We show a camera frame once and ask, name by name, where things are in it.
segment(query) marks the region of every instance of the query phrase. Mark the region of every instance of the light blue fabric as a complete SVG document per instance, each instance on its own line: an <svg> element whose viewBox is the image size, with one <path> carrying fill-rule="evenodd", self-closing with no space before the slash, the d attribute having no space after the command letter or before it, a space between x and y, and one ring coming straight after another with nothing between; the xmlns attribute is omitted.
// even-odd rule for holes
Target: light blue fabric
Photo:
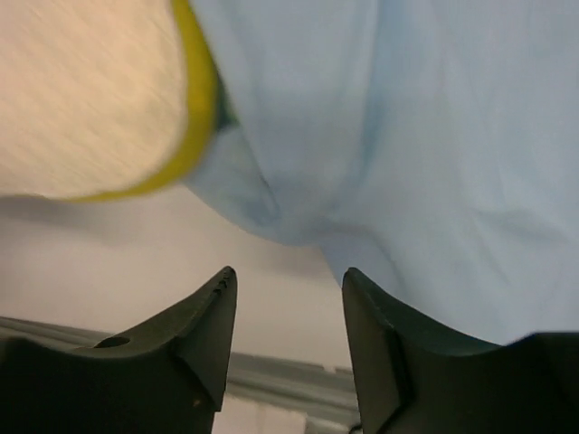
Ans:
<svg viewBox="0 0 579 434"><path fill-rule="evenodd" d="M192 0L226 218L466 333L579 329L579 2Z"/></svg>

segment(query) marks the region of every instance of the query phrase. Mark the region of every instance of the yellow rim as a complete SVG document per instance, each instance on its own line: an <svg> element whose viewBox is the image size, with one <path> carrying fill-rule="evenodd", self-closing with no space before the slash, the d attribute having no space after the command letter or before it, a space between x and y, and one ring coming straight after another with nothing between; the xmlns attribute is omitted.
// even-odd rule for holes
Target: yellow rim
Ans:
<svg viewBox="0 0 579 434"><path fill-rule="evenodd" d="M150 193L188 174L198 163L214 129L217 75L195 14L187 0L171 0L185 50L189 122L181 146L162 169L125 190L72 199L72 202L110 201Z"/></svg>

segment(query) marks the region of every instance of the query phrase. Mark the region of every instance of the beige object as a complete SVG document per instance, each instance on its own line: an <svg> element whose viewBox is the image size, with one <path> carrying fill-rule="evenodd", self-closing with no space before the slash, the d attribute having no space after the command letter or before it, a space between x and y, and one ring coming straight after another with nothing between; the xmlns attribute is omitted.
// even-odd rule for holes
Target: beige object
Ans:
<svg viewBox="0 0 579 434"><path fill-rule="evenodd" d="M0 3L0 194L73 198L157 171L187 121L165 0Z"/></svg>

